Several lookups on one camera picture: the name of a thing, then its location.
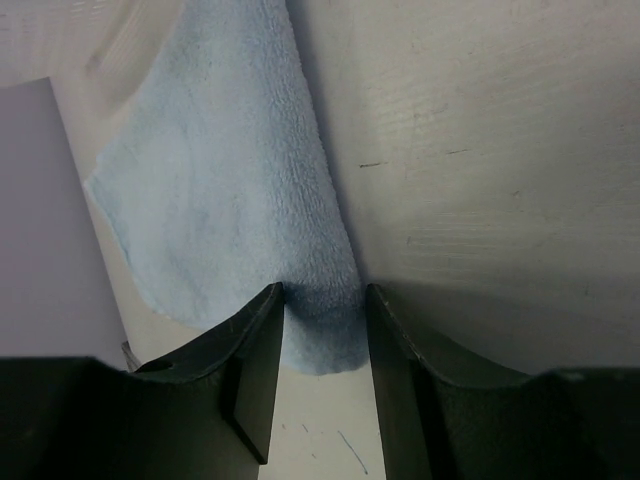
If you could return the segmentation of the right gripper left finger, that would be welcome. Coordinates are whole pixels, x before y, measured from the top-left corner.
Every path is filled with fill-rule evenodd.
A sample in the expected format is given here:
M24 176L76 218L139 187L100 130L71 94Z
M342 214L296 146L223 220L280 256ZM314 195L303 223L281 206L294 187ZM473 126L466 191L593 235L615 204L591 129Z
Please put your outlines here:
M284 289L134 372L92 357L1 361L5 479L254 479L268 460Z

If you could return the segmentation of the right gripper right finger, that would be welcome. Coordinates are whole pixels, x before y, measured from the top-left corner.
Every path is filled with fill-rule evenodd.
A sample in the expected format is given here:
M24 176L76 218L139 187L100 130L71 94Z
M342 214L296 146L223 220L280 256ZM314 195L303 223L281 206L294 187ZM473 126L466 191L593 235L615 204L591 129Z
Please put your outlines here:
M390 479L635 479L639 372L560 368L529 376L366 290L370 364Z

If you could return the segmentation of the light blue towel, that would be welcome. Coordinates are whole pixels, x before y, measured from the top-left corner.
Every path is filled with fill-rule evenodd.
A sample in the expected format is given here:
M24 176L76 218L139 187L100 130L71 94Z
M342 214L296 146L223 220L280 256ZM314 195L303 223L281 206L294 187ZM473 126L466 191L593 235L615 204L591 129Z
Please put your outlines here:
M281 283L287 366L367 362L363 287L284 2L187 2L86 187L155 312L205 330Z

